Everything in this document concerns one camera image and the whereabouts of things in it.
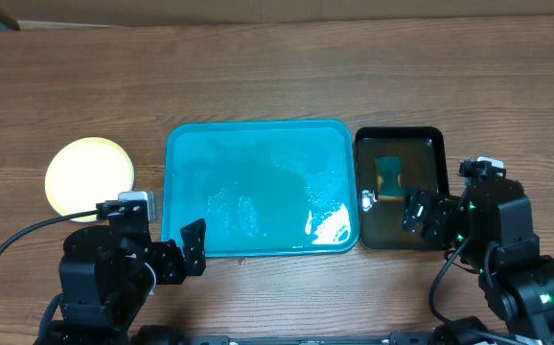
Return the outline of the green yellow sponge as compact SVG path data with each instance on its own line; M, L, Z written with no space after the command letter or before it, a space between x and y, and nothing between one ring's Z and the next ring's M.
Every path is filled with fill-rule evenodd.
M379 199L402 198L402 160L399 156L384 156L375 159Z

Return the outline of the yellow-green plate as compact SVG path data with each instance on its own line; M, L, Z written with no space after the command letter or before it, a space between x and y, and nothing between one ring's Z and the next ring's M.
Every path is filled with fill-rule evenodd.
M125 150L101 137L86 137L62 148L49 164L44 190L61 216L94 210L134 184L134 168Z

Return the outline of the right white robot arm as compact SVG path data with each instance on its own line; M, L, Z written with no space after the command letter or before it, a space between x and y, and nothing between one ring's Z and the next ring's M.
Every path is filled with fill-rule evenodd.
M510 333L554 342L554 258L541 252L518 181L471 181L460 197L410 189L403 228L475 269L489 308Z

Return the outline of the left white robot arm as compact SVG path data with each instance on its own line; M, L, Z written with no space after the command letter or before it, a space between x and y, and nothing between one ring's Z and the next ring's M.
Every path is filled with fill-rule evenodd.
M44 312L37 344L188 344L173 327L128 330L158 285L180 285L206 268L206 222L180 229L183 245L153 241L148 220L112 219L71 234L58 266L62 293Z

